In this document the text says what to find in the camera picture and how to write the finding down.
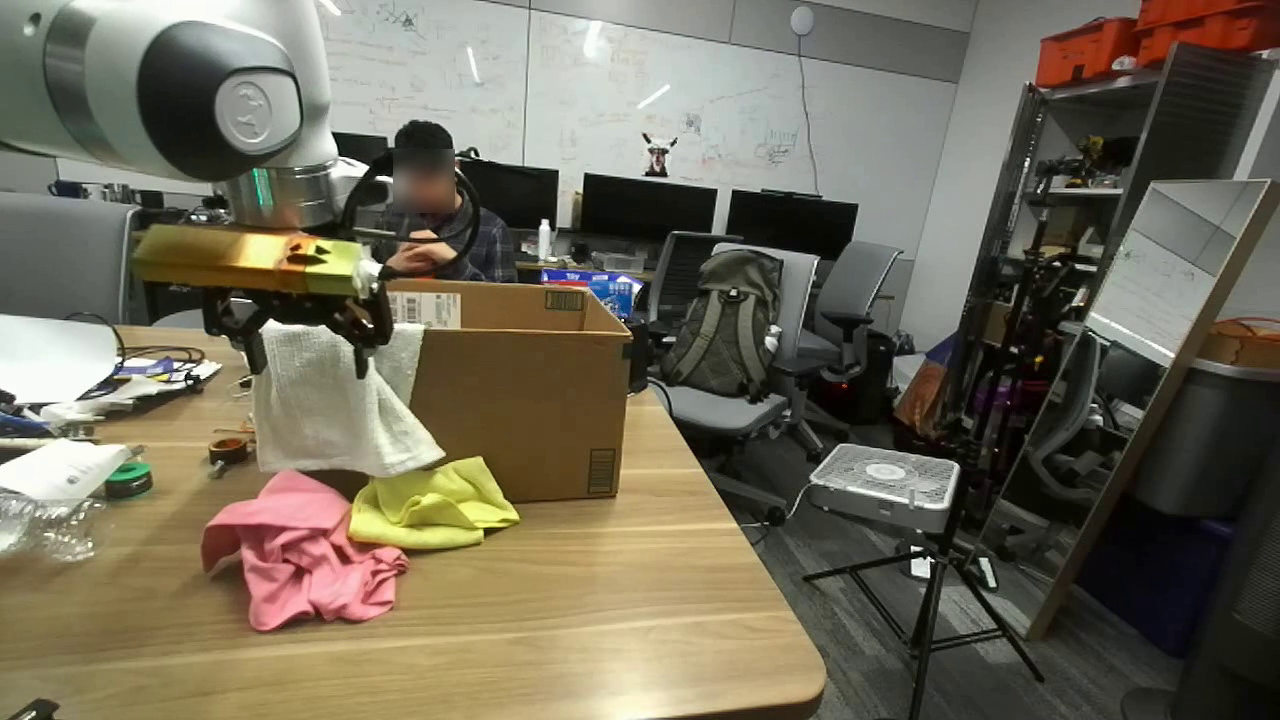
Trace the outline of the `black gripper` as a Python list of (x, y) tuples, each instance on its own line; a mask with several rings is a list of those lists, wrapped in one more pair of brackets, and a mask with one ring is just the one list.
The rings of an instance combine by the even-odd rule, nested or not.
[(208, 338), (226, 338), (259, 376), (269, 369), (264, 326), (328, 330), (353, 346), (357, 376), (368, 356), (393, 341), (393, 305), (386, 291), (357, 298), (284, 298), (284, 291), (205, 291), (202, 316)]

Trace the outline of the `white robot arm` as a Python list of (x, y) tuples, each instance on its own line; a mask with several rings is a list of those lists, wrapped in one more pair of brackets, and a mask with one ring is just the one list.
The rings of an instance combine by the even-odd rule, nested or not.
[(269, 369), (269, 326), (322, 326), (368, 374), (393, 341), (386, 264), (334, 235), (334, 84), (316, 0), (0, 0), (0, 142), (208, 185), (226, 223), (151, 223), (133, 269), (205, 302)]

